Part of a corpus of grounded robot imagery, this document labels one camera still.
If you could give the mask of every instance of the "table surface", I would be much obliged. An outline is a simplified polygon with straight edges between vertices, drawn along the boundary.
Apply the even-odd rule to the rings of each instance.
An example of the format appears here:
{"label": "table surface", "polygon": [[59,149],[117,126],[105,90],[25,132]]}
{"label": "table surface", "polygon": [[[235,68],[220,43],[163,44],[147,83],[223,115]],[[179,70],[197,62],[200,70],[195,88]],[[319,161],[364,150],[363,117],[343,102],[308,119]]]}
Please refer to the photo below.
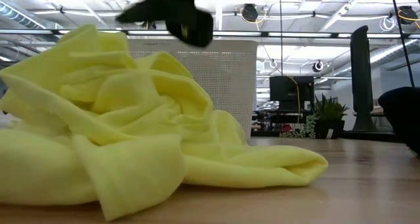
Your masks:
{"label": "table surface", "polygon": [[[251,139],[324,155],[329,169],[303,188],[181,186],[170,199],[114,223],[419,223],[420,160],[403,144],[353,140]],[[0,223],[103,223],[97,202],[0,205]]]}

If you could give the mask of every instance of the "black cable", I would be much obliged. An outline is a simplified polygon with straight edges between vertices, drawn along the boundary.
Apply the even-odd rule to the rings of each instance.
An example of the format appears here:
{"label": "black cable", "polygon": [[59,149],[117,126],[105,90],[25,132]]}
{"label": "black cable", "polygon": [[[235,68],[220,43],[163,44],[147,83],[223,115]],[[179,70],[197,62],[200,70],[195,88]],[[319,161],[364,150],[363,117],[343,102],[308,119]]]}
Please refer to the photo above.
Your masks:
{"label": "black cable", "polygon": [[410,60],[408,59],[408,54],[407,54],[406,41],[404,40],[404,35],[402,33],[401,18],[400,18],[400,15],[398,14],[398,8],[396,6],[396,1],[395,0],[392,0],[392,2],[394,3],[394,10],[395,10],[396,21],[397,21],[398,27],[400,29],[400,39],[401,39],[402,48],[404,50],[404,56],[406,57],[406,63],[407,63],[407,68],[408,68],[409,81],[411,83],[411,86],[412,87],[415,87],[415,85],[414,85],[414,79],[413,79],[413,72],[411,72]]}
{"label": "black cable", "polygon": [[71,18],[69,18],[69,17],[66,15],[66,13],[63,11],[63,6],[62,6],[62,5],[60,6],[60,13],[61,13],[64,17],[66,17],[68,20],[70,20],[71,22],[73,22],[73,24],[75,24],[76,26],[79,26],[79,24],[77,24],[76,22],[74,22]]}
{"label": "black cable", "polygon": [[282,60],[280,61],[280,68],[282,69],[282,76],[283,76],[283,16],[282,16],[282,0],[280,0],[280,56]]}

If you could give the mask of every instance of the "yellow cloth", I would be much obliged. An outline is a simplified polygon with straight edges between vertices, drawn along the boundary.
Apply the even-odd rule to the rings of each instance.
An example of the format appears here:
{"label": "yellow cloth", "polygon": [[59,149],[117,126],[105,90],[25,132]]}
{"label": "yellow cloth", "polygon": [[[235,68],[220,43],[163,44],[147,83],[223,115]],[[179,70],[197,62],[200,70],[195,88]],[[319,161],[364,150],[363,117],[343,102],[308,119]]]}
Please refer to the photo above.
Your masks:
{"label": "yellow cloth", "polygon": [[247,145],[181,63],[168,53],[133,60],[123,33],[82,26],[0,77],[1,109],[22,118],[0,130],[1,203],[99,200],[113,220],[181,183],[303,186],[327,167],[309,150]]}

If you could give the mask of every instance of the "computer monitor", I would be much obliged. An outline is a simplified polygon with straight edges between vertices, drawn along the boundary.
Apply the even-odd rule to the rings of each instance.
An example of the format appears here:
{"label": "computer monitor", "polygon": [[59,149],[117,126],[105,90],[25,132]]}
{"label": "computer monitor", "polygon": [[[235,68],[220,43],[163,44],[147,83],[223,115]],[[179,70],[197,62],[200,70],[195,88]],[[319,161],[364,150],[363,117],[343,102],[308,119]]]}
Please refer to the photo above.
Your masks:
{"label": "computer monitor", "polygon": [[[301,109],[305,110],[305,102],[314,104],[314,77],[293,76],[299,88]],[[298,112],[296,83],[287,76],[270,77],[270,101],[279,101],[279,110]]]}

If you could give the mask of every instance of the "ceiling fixture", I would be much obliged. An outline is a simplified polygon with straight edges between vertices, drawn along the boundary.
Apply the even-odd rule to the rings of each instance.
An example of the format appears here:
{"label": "ceiling fixture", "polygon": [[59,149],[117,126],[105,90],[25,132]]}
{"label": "ceiling fixture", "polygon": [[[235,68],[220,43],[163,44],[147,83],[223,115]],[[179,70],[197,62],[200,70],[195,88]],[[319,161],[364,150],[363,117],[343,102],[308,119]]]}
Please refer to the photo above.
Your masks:
{"label": "ceiling fixture", "polygon": [[398,15],[401,19],[401,24],[412,24],[417,20],[417,15],[411,6],[402,6],[398,11]]}
{"label": "ceiling fixture", "polygon": [[322,63],[321,60],[318,60],[318,62],[315,62],[314,65],[312,66],[312,70],[315,73],[320,72],[323,68],[324,68],[324,64]]}
{"label": "ceiling fixture", "polygon": [[258,18],[258,12],[254,4],[245,4],[241,9],[241,15],[248,22],[255,22]]}

